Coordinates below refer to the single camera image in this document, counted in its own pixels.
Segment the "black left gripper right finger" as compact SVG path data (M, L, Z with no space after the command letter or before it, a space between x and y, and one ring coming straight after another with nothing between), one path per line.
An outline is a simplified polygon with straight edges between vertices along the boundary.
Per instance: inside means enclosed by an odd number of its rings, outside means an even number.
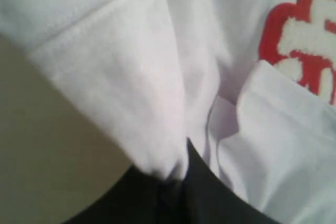
M189 223L270 223L270 218L236 196L209 169L191 140L183 181Z

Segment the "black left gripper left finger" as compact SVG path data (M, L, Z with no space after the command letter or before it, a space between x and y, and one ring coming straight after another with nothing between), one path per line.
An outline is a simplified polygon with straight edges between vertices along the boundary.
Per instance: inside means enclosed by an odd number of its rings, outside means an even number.
M161 181L131 167L101 198L64 223L183 222L183 183Z

